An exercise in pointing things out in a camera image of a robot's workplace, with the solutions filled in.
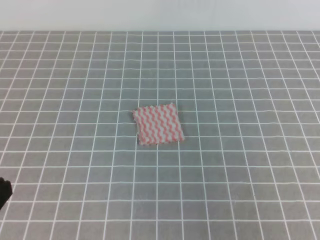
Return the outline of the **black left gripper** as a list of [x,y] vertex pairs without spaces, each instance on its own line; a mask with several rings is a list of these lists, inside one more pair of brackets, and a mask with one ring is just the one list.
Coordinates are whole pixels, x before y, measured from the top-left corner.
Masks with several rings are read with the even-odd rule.
[[0,210],[13,194],[12,184],[9,180],[0,177]]

